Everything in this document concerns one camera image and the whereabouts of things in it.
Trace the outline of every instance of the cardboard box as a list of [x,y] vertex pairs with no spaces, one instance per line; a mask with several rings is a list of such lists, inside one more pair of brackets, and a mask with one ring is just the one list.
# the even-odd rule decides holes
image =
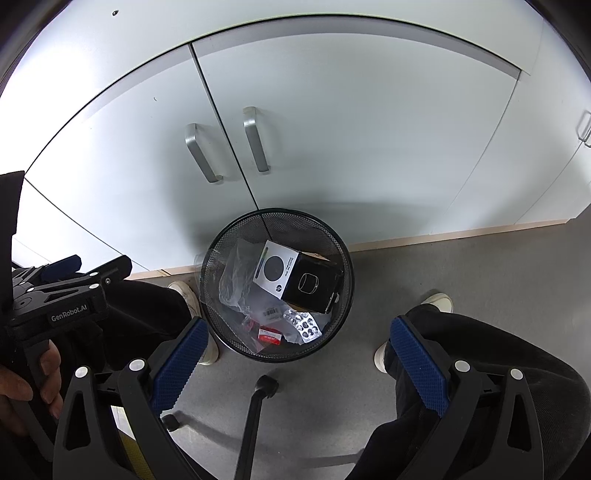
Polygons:
[[337,264],[267,240],[254,282],[278,299],[306,312],[328,313],[343,281]]

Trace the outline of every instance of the black mesh trash can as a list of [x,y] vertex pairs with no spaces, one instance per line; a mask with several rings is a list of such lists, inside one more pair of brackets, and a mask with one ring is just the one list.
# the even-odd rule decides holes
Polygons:
[[[320,254],[342,269],[344,275],[339,299],[332,308],[330,321],[323,328],[322,337],[302,345],[282,339],[280,345],[268,345],[262,351],[254,353],[232,332],[222,319],[229,309],[219,300],[219,281],[238,239],[251,244],[264,244],[271,240],[294,250]],[[230,223],[212,242],[199,275],[202,314],[220,340],[232,350],[249,358],[271,363],[297,360],[326,345],[349,314],[354,283],[351,257],[337,233],[308,213],[280,208],[257,210]],[[242,313],[234,311],[229,314],[244,317]]]

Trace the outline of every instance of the wooden baseboard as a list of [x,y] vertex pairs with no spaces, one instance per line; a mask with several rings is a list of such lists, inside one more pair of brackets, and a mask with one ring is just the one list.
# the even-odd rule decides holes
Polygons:
[[[407,236],[405,238],[394,238],[391,240],[378,240],[376,242],[365,242],[361,244],[349,245],[350,252],[361,252],[364,250],[377,250],[380,248],[405,247],[407,245],[426,244],[429,242],[441,242],[443,240],[454,240],[457,238],[468,238],[471,236],[492,235],[493,233],[517,232],[530,228],[539,228],[542,226],[562,225],[568,222],[565,220],[548,220],[545,222],[519,223],[515,225],[491,226],[487,228],[475,228],[474,230],[464,230],[461,232],[437,233],[436,235]],[[200,267],[189,265],[187,267],[166,268],[163,270],[152,270],[148,272],[138,272],[131,274],[129,280],[142,280],[143,278],[169,277],[171,275],[181,275],[185,273],[194,273],[199,271]]]

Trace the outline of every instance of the trash can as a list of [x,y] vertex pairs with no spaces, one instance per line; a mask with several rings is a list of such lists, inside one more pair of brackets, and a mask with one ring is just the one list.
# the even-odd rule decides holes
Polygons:
[[[244,341],[243,330],[247,328],[245,322],[249,321],[248,315],[220,300],[220,279],[229,262],[234,261],[237,244],[249,245],[249,248],[256,246],[260,254],[267,240],[334,262],[343,272],[343,281],[330,316],[326,316],[327,323],[322,328],[321,337],[301,345],[281,338],[281,343],[265,344],[264,348],[256,351],[257,348],[248,347],[248,342]],[[235,352],[260,362],[290,362],[320,350],[344,324],[353,302],[353,264],[344,242],[326,223],[296,210],[256,210],[234,220],[212,242],[197,275],[202,315],[215,334]]]

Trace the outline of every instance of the barcode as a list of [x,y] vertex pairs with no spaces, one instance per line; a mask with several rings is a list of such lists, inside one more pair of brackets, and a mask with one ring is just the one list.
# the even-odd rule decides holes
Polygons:
[[271,309],[265,310],[263,312],[263,315],[265,317],[270,317],[271,315],[276,315],[278,313],[279,313],[279,310],[277,310],[276,308],[271,308]]

